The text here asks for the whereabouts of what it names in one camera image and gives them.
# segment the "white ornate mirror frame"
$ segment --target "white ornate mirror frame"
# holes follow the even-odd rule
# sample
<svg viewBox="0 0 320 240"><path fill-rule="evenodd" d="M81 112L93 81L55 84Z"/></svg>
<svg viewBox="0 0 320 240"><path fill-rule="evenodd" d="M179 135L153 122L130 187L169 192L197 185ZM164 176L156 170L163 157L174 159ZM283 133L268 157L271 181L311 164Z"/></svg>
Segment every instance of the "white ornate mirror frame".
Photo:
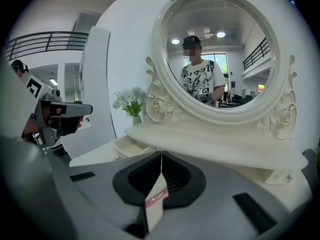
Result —
<svg viewBox="0 0 320 240"><path fill-rule="evenodd" d="M285 55L285 44L278 41L272 24L253 4L246 0L224 0L248 12L264 31L273 48L271 80L259 98L240 107L219 109L205 105L178 83L164 49L166 25L186 1L169 1L154 23L152 59L146 59L152 66L148 73L153 76L146 99L147 117L143 123L126 130L126 134L161 150L220 163L280 171L304 168L307 160L292 150L289 142L297 116L292 84L296 74L290 70L294 55Z"/></svg>

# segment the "graphic t-shirt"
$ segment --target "graphic t-shirt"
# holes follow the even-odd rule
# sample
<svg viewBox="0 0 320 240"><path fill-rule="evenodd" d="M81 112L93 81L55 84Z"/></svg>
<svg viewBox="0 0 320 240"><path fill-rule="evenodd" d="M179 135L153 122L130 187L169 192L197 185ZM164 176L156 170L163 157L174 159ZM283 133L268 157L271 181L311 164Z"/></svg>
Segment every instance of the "graphic t-shirt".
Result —
<svg viewBox="0 0 320 240"><path fill-rule="evenodd" d="M210 60L199 65L185 66L181 72L182 87L197 100L213 105L214 88L226 84L225 76L216 62L210 67Z"/></svg>

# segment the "vanity table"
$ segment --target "vanity table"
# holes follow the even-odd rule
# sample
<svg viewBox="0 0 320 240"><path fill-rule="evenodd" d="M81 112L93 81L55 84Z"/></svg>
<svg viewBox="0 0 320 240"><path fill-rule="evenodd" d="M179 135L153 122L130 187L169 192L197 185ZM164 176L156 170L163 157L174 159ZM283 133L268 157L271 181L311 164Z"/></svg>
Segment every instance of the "vanity table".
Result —
<svg viewBox="0 0 320 240"><path fill-rule="evenodd" d="M162 8L153 26L152 57L146 58L150 66L147 73L152 77L146 98L147 115L142 123L127 129L126 136L73 159L70 167L167 151L229 167L271 193L291 212L312 198L301 172L308 161L290 144L297 117L297 74L291 66L298 54L287 54L277 22L264 16L261 5L247 0L213 1L170 0ZM195 7L190 3L207 6L219 4L217 1L248 13L269 45L269 77L263 92L234 108L200 102L177 81L171 63L170 42L177 35L169 27L171 22Z"/></svg>

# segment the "black metal railing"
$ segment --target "black metal railing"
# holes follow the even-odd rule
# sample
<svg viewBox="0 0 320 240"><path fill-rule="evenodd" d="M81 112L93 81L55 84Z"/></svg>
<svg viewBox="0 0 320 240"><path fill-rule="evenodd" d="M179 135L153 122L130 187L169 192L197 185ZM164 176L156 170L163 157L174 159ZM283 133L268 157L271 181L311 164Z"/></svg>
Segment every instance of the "black metal railing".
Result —
<svg viewBox="0 0 320 240"><path fill-rule="evenodd" d="M252 66L260 58L264 57L269 51L270 49L267 38L264 38L253 52L242 62L244 70Z"/></svg>
<svg viewBox="0 0 320 240"><path fill-rule="evenodd" d="M5 57L11 61L22 56L49 51L83 51L88 33L71 31L52 31L27 34L9 41Z"/></svg>

